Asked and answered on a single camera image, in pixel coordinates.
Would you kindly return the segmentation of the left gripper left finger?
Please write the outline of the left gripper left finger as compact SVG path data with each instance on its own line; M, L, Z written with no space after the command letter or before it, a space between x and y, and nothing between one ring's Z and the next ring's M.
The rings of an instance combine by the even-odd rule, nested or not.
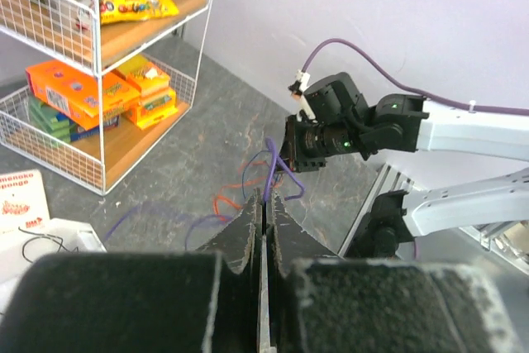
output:
M48 254L22 276L1 322L4 352L254 352L262 202L180 253Z

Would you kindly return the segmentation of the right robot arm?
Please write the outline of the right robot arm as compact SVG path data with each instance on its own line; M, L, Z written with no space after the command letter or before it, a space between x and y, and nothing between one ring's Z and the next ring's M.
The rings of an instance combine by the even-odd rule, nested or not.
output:
M346 73L300 81L291 91L302 107L286 119L278 156L291 174L318 170L335 155L368 159L381 150L528 158L528 117L520 112L446 105L419 93L390 94L371 106ZM390 257L402 243L433 232L527 219L526 169L430 191L396 190L374 199L346 256Z

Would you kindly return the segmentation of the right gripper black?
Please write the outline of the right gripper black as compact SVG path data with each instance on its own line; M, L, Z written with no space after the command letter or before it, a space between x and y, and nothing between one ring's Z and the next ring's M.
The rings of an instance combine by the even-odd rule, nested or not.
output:
M307 133L314 128L305 122L297 120L295 115L288 116L285 120L284 141L279 151L279 157L294 173L307 173L318 171L326 166L326 160L321 156L312 156L306 153L304 147Z

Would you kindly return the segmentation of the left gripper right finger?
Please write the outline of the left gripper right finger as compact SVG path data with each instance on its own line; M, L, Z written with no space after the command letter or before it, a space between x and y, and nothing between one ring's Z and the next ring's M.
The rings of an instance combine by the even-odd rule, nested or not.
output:
M266 206L270 332L280 352L518 352L501 295L456 263L343 259L273 195Z

